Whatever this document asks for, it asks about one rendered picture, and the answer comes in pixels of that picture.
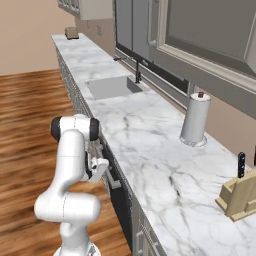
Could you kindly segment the grey sink basin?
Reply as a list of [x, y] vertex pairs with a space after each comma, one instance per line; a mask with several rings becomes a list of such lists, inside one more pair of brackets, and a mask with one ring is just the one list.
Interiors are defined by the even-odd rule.
[[131, 75], [88, 81], [86, 85], [95, 100], [147, 91], [147, 88], [142, 83], [137, 84]]

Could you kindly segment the grey base cupboard front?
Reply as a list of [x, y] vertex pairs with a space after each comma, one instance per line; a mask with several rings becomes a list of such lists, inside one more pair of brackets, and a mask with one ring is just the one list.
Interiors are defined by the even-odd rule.
[[132, 196], [132, 255], [135, 256], [135, 235], [143, 231], [143, 256], [167, 256], [143, 212], [137, 198]]

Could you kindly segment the black tap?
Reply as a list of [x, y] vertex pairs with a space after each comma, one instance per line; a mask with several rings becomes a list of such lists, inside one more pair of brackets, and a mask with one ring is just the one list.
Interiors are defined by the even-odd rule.
[[135, 83], [140, 84], [142, 81], [141, 72], [139, 71], [139, 60], [135, 57], [114, 57], [114, 61], [122, 61], [122, 60], [134, 60], [136, 62], [136, 71], [135, 71]]

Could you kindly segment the brown toaster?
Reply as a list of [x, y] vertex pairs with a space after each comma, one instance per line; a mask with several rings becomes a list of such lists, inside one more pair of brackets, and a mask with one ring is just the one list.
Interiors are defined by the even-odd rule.
[[66, 27], [65, 28], [65, 36], [68, 40], [78, 39], [79, 34], [75, 27]]

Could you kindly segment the white paper towel roll holder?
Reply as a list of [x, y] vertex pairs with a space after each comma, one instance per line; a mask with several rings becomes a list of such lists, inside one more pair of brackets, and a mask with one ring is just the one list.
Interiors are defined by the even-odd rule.
[[204, 92], [190, 95], [184, 118], [180, 140], [191, 147], [201, 147], [207, 143], [204, 135], [211, 97]]

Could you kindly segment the black dishwasher door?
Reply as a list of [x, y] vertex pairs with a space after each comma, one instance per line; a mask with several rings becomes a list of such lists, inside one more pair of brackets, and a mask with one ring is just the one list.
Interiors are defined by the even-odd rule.
[[107, 178], [112, 205], [122, 227], [129, 248], [132, 248], [131, 200], [129, 198], [128, 189], [123, 179], [121, 178], [121, 174], [117, 169], [117, 165], [114, 163], [114, 157], [112, 153], [106, 146], [103, 147], [103, 156], [109, 161], [108, 169], [110, 170], [113, 179], [119, 180], [121, 183], [120, 188], [112, 189]]

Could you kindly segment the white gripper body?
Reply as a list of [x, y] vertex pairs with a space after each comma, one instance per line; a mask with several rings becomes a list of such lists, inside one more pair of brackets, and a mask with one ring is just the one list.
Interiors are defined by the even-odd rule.
[[89, 179], [89, 182], [98, 183], [108, 167], [109, 161], [107, 159], [94, 157], [91, 160], [92, 177]]

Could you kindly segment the grey-framed wall cupboard door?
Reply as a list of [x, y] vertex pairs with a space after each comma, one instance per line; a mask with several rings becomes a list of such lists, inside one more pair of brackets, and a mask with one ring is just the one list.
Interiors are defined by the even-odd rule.
[[256, 0], [149, 0], [149, 58], [256, 119]]

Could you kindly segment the wooden knife block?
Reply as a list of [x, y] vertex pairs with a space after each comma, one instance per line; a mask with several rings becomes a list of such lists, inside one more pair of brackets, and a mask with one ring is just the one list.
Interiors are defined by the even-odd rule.
[[215, 202], [233, 222], [256, 214], [256, 169], [224, 183]]

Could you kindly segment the dark framed window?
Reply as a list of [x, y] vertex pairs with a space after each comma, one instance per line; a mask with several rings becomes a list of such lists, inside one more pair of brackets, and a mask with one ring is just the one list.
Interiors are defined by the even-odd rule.
[[114, 0], [116, 54], [139, 68], [142, 77], [173, 100], [187, 104], [195, 86], [164, 70], [149, 57], [149, 9], [153, 0]]

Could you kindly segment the grey wall cupboards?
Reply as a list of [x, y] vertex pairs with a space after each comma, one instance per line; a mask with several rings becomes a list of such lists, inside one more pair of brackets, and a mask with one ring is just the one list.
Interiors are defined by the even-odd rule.
[[58, 7], [80, 20], [111, 19], [113, 0], [57, 0]]

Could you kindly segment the grey base cupboard run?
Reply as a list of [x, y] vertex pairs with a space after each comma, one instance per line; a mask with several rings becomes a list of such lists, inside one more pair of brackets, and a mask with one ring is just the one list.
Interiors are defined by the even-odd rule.
[[93, 118], [94, 114], [91, 111], [90, 104], [94, 101], [92, 94], [84, 82], [78, 82], [75, 75], [68, 67], [67, 61], [61, 54], [58, 47], [55, 47], [60, 74], [64, 82], [68, 96], [72, 101], [72, 105], [76, 114], [84, 114], [89, 118]]

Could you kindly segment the black-handled knife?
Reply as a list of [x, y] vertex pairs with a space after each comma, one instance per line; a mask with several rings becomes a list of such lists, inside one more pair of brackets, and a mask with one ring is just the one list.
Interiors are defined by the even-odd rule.
[[244, 152], [238, 154], [238, 178], [244, 177], [246, 155]]

